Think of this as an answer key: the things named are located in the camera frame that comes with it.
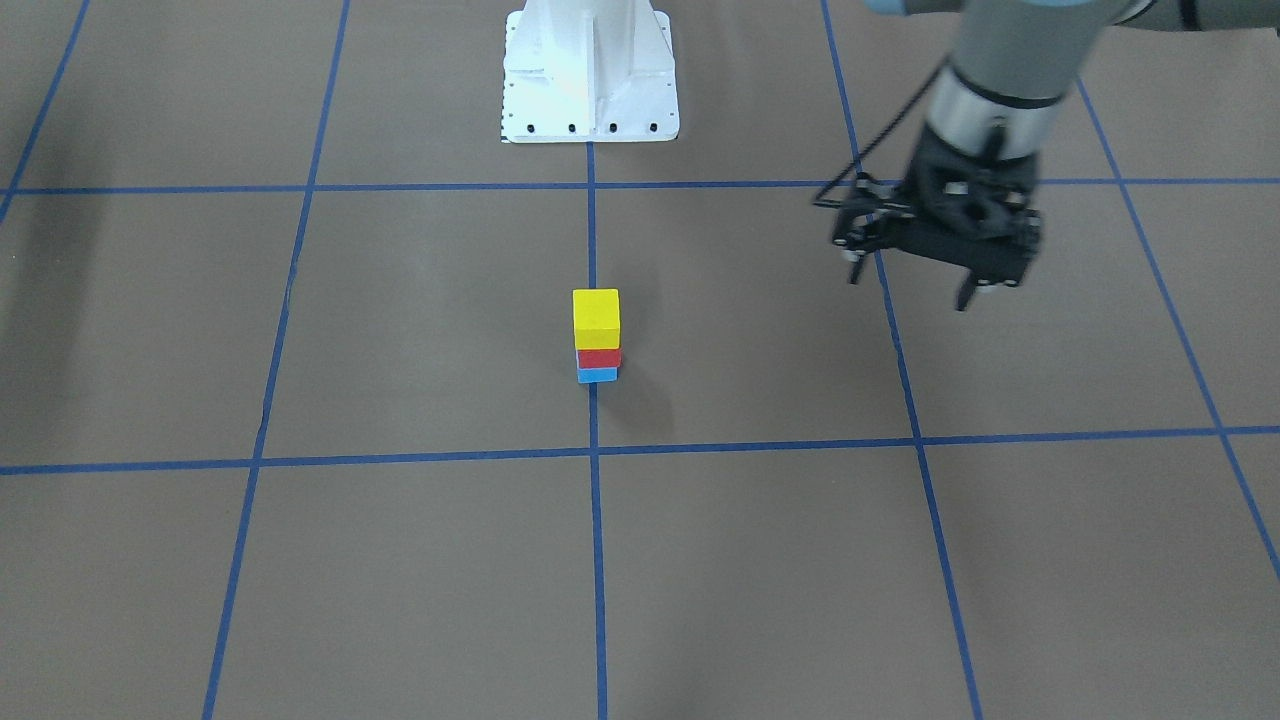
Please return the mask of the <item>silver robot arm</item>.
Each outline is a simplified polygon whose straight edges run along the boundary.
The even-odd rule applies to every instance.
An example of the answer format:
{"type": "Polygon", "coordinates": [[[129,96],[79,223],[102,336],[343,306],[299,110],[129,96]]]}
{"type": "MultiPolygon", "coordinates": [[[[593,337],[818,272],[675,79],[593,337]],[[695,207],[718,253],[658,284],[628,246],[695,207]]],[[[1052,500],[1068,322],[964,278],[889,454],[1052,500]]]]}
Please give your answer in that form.
{"type": "Polygon", "coordinates": [[[956,14],[948,51],[904,105],[931,105],[901,181],[861,169],[867,145],[813,202],[837,213],[831,243],[858,283],[872,255],[899,250],[965,270],[955,307],[1020,286],[1043,218],[1039,154],[1101,33],[1111,27],[1208,32],[1277,27],[1275,1],[873,1],[882,15],[956,14]]]}

